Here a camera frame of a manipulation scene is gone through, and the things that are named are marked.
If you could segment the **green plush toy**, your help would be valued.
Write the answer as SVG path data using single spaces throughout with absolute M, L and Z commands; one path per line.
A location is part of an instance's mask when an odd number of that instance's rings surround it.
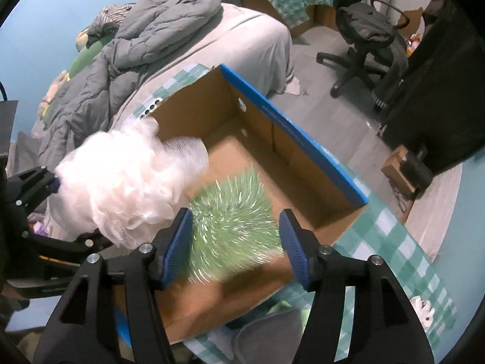
M 63 70 L 51 83 L 48 88 L 47 93 L 42 98 L 38 106 L 38 117 L 41 121 L 45 119 L 47 110 L 52 103 L 53 98 L 56 93 L 59 92 L 60 88 L 68 82 L 72 76 L 77 75 L 85 67 L 92 64 L 95 56 L 102 50 L 105 44 L 110 42 L 113 38 L 113 34 L 104 35 L 102 38 L 98 39 L 91 45 L 88 45 L 88 29 L 82 30 L 75 39 L 75 47 L 78 50 L 78 55 L 75 61 L 68 70 Z

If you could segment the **black office chair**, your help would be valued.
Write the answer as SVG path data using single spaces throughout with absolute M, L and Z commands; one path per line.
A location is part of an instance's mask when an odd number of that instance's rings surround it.
M 348 58 L 320 52 L 316 62 L 334 62 L 346 71 L 329 93 L 336 98 L 352 78 L 358 78 L 371 91 L 374 111 L 388 109 L 393 94 L 408 69 L 407 44 L 399 33 L 410 18 L 383 0 L 333 0 L 335 24 L 350 46 Z

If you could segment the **green glittery sponge cloth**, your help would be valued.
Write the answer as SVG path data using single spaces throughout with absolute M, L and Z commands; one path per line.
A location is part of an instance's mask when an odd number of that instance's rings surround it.
M 186 275 L 193 283 L 224 282 L 283 255 L 270 199 L 254 168 L 204 185 L 190 210 Z

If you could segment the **small cardboard box on floor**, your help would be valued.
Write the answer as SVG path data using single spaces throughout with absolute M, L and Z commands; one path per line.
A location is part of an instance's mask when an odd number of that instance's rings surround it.
M 400 171 L 400 164 L 405 160 L 408 153 L 409 151 L 405 146 L 396 147 L 381 167 L 383 174 L 405 196 L 411 196 L 416 192 L 416 187 Z

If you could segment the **grey quilted duvet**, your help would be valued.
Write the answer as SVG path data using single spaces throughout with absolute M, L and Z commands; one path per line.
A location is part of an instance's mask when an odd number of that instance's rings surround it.
M 124 103 L 221 9 L 222 0 L 139 0 L 92 63 L 54 96 L 40 164 L 53 171 L 88 136 L 106 132 Z

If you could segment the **white mesh bath loofah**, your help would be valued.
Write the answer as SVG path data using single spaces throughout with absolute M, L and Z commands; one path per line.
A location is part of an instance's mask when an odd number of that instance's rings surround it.
M 161 141 L 152 117 L 96 132 L 67 154 L 54 173 L 59 191 L 48 199 L 58 238 L 95 230 L 116 247 L 151 241 L 187 205 L 187 191 L 209 165 L 200 138 Z

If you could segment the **white card with dots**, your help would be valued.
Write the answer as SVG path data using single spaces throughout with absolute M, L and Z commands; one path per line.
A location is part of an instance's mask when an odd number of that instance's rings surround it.
M 150 96 L 141 103 L 141 106 L 137 109 L 136 117 L 142 119 L 149 116 L 162 102 L 163 99 L 161 97 Z

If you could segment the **dark wardrobe cabinet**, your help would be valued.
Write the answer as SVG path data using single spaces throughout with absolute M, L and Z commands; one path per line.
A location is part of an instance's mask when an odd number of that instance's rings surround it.
M 431 0 L 423 39 L 383 119 L 390 146 L 417 153 L 434 174 L 484 146 L 484 50 L 450 0 Z

